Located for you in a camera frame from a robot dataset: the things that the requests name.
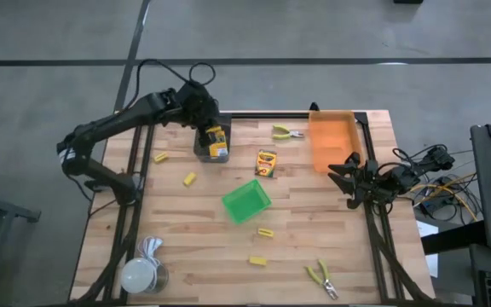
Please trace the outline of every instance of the wooden tabletop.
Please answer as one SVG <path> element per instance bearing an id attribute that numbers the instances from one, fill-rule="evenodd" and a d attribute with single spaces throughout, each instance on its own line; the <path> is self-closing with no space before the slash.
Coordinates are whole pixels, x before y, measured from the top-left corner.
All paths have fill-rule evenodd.
<path id="1" fill-rule="evenodd" d="M 367 116 L 378 162 L 396 161 L 388 111 L 367 111 Z M 303 131 L 306 137 L 275 141 L 273 124 Z M 127 131 L 107 142 L 104 165 L 115 171 L 126 167 L 132 134 Z M 166 152 L 170 158 L 149 166 L 138 240 L 148 235 L 164 240 L 156 257 L 170 271 L 170 281 L 159 294 L 130 295 L 129 304 L 334 304 L 304 269 L 308 265 L 317 270 L 318 258 L 331 273 L 339 295 L 336 303 L 379 302 L 363 207 L 347 209 L 348 197 L 325 174 L 314 171 L 308 120 L 233 120 L 225 164 L 200 163 L 193 144 L 193 130 L 172 124 L 155 128 L 151 155 Z M 277 152 L 275 178 L 254 176 L 259 149 Z M 182 181 L 191 171 L 198 177 L 187 188 Z M 235 225 L 221 198 L 254 178 L 272 205 Z M 93 210 L 112 198 L 112 193 L 98 194 Z M 117 213 L 117 206 L 110 206 L 90 219 L 71 298 L 80 297 L 107 264 Z M 399 261 L 434 297 L 409 202 L 396 201 L 390 224 Z M 274 238 L 256 235 L 259 227 L 272 229 Z M 249 264 L 250 256 L 268 259 L 267 266 Z"/>

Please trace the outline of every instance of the concrete floor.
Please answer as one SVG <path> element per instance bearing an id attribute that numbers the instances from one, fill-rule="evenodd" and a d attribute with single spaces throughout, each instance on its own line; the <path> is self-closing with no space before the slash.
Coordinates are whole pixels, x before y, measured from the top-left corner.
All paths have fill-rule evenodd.
<path id="1" fill-rule="evenodd" d="M 0 60 L 125 59 L 140 5 L 0 0 Z M 485 0 L 153 0 L 145 27 L 138 58 L 491 56 Z M 305 109 L 311 101 L 389 109 L 399 146 L 410 153 L 434 143 L 470 149 L 469 127 L 491 123 L 491 64 L 216 69 L 209 90 L 221 109 Z M 55 144 L 113 110 L 122 73 L 0 67 L 0 198 L 43 211 L 38 224 L 15 223 L 0 304 L 66 300 L 88 203 L 61 173 Z M 169 86 L 180 83 L 158 68 L 142 75 L 141 93 Z M 457 158 L 456 165 L 472 155 Z M 455 173 L 471 171 L 468 164 Z"/>

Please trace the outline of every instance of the green plastic basket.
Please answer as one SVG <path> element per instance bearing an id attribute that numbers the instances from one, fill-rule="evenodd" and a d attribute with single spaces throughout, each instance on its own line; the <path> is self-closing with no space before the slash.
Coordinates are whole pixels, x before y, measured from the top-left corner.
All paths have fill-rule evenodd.
<path id="1" fill-rule="evenodd" d="M 230 218 L 237 224 L 245 222 L 272 204 L 257 179 L 224 195 L 222 202 Z"/>

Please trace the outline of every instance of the yellow-handled pliers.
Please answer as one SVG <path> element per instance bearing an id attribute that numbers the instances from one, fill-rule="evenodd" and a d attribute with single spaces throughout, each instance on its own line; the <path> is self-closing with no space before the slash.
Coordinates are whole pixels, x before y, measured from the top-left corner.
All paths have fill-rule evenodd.
<path id="1" fill-rule="evenodd" d="M 283 134 L 282 133 L 279 133 L 279 134 L 274 133 L 272 135 L 272 138 L 275 140 L 286 140 L 286 139 L 291 138 L 291 137 L 304 137 L 303 133 L 298 132 L 298 131 L 294 131 L 294 130 L 289 130 L 284 125 L 273 125 L 272 128 L 276 131 L 283 132 Z"/>
<path id="2" fill-rule="evenodd" d="M 310 277 L 312 277 L 312 279 L 318 285 L 320 285 L 320 286 L 322 286 L 322 287 L 325 288 L 325 291 L 327 292 L 327 294 L 329 294 L 329 296 L 332 299 L 337 299 L 338 298 L 337 290 L 334 288 L 334 286 L 332 285 L 331 281 L 329 281 L 330 275 L 329 275 L 329 270 L 327 269 L 327 266 L 325 265 L 325 263 L 321 259 L 319 259 L 317 262 L 321 266 L 321 271 L 323 272 L 323 278 L 324 279 L 321 279 L 318 275 L 316 275 L 314 273 L 314 271 L 312 270 L 312 268 L 310 268 L 310 267 L 306 267 L 306 270 L 308 271 L 308 274 L 310 275 Z"/>

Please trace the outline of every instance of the orange tray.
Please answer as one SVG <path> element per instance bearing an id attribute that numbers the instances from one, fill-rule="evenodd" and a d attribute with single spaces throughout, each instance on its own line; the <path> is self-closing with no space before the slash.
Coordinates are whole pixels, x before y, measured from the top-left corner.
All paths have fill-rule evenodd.
<path id="1" fill-rule="evenodd" d="M 351 111 L 311 111 L 308 117 L 312 162 L 318 172 L 329 172 L 328 165 L 343 164 L 353 152 L 363 153 Z"/>

